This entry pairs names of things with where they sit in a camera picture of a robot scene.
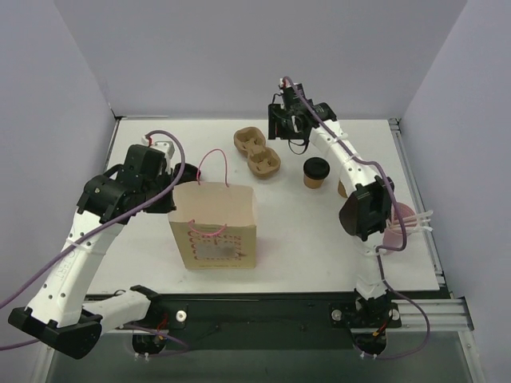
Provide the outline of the stack of brown paper cups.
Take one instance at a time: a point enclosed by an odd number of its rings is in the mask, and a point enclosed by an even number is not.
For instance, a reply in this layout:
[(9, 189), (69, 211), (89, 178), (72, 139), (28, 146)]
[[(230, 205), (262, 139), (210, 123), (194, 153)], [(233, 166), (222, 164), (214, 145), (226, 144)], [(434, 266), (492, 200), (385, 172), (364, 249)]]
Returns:
[(343, 197), (344, 199), (347, 199), (347, 190), (341, 180), (338, 182), (337, 191), (341, 197)]

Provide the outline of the cream and pink paper bag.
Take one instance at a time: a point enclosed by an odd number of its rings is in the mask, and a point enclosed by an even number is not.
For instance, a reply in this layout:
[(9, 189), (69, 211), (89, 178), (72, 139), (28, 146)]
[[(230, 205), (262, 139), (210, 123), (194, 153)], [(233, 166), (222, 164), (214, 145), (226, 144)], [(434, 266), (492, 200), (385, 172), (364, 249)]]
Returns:
[(176, 210), (168, 215), (188, 270), (256, 267), (257, 214), (253, 188), (195, 179), (173, 188)]

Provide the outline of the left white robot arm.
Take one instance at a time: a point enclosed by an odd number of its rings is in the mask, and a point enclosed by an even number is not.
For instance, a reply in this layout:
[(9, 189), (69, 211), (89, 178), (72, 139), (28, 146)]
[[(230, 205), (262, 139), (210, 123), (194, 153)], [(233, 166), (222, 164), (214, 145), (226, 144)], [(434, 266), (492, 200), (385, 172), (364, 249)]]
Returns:
[(158, 295), (143, 286), (96, 303), (85, 302), (85, 296), (135, 207), (153, 214), (175, 210), (167, 190), (176, 178), (170, 165), (173, 153), (170, 142), (133, 144), (123, 163), (85, 184), (62, 249), (65, 256), (30, 302), (12, 309), (8, 322), (13, 327), (81, 359), (105, 332), (135, 321), (145, 328), (159, 324), (162, 308), (153, 302)]

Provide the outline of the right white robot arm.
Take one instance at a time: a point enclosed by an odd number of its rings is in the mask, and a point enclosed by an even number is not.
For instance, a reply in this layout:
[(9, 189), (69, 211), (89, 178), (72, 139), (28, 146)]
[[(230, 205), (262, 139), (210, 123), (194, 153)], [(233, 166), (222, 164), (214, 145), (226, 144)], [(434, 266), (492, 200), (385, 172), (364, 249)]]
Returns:
[(382, 317), (377, 300), (387, 292), (378, 250), (395, 199), (394, 183), (379, 165), (360, 157), (331, 107), (307, 99), (302, 84), (283, 77), (279, 80), (279, 95), (281, 102), (272, 102), (267, 108), (268, 138), (302, 140), (305, 146), (315, 146), (330, 165), (339, 169), (339, 182), (347, 195), (339, 222), (354, 238), (360, 253), (355, 291), (363, 300), (355, 303), (354, 315), (359, 323), (370, 326)]

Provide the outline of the single brown paper cup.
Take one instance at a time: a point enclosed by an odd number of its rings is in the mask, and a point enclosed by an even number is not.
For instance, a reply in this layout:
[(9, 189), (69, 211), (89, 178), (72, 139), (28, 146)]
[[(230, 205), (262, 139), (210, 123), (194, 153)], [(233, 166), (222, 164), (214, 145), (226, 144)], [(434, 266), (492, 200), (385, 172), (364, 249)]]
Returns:
[(307, 174), (303, 175), (303, 183), (307, 188), (318, 189), (323, 185), (323, 182), (324, 182), (324, 178), (316, 179), (316, 178), (310, 177)]

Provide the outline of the black cup lid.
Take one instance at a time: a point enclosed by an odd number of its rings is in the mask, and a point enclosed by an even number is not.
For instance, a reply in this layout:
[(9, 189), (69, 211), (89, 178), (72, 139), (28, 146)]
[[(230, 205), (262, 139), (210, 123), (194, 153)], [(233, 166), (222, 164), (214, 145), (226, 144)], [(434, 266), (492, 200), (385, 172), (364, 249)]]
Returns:
[(307, 159), (303, 164), (304, 175), (311, 180), (324, 180), (330, 173), (330, 165), (320, 157)]

